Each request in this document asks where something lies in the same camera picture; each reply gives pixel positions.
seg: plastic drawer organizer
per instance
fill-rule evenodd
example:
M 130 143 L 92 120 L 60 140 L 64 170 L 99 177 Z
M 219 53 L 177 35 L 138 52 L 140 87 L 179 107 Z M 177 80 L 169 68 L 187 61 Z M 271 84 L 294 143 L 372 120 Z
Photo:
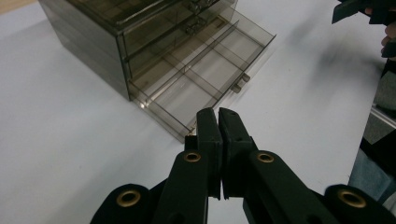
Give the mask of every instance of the plastic drawer organizer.
M 39 0 L 63 45 L 180 141 L 274 36 L 236 0 Z

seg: person's leg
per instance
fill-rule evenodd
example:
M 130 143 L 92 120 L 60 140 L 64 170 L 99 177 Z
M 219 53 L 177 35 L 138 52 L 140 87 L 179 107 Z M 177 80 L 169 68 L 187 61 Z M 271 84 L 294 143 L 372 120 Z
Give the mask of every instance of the person's leg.
M 379 203 L 383 203 L 396 190 L 394 178 L 378 167 L 361 149 L 348 185 L 363 190 Z
M 386 207 L 394 216 L 396 216 L 396 192 L 387 198 L 387 200 L 384 202 L 384 207 Z

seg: black robot arm part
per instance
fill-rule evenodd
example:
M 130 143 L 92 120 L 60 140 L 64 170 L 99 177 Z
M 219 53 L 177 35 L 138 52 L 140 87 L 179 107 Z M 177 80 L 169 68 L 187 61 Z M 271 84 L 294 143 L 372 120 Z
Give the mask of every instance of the black robot arm part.
M 352 16 L 359 11 L 364 13 L 364 9 L 366 8 L 371 8 L 373 10 L 372 15 L 370 15 L 370 24 L 389 25 L 396 21 L 396 13 L 390 11 L 396 8 L 396 0 L 346 0 L 341 2 L 341 4 L 334 8 L 332 23 Z M 396 38 L 392 38 L 384 47 L 382 57 L 396 57 Z
M 321 196 L 308 189 L 275 153 L 258 150 L 239 115 L 211 108 L 197 113 L 170 175 L 153 189 L 128 184 L 113 190 L 92 224 L 203 224 L 208 197 L 243 198 L 249 223 L 396 223 L 368 195 L 336 185 Z

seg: white tabletop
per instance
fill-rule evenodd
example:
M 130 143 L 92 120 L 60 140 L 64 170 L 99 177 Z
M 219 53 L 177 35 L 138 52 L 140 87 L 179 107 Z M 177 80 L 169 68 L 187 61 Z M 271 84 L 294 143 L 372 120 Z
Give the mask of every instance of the white tabletop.
M 331 25 L 337 3 L 240 0 L 277 37 L 228 105 L 320 193 L 348 181 L 385 61 L 384 27 Z M 61 45 L 38 3 L 0 16 L 0 223 L 89 223 L 111 190 L 152 188 L 182 150 Z M 241 200 L 210 200 L 208 223 L 247 223 Z

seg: screw hole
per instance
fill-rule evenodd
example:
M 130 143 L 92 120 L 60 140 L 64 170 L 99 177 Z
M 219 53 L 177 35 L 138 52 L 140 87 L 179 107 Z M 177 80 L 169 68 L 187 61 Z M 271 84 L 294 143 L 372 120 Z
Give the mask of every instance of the screw hole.
M 338 198 L 349 206 L 356 208 L 363 208 L 367 205 L 367 202 L 364 200 L 364 198 L 346 189 L 340 189 L 338 191 Z
M 267 162 L 267 163 L 273 162 L 275 160 L 273 156 L 271 156 L 270 154 L 267 154 L 267 153 L 260 153 L 259 155 L 257 155 L 257 159 L 259 161 Z
M 187 155 L 184 156 L 185 161 L 189 162 L 196 162 L 201 159 L 201 155 L 195 152 L 188 153 Z
M 140 201 L 140 193 L 137 190 L 129 189 L 122 192 L 117 197 L 117 204 L 121 207 L 130 207 Z

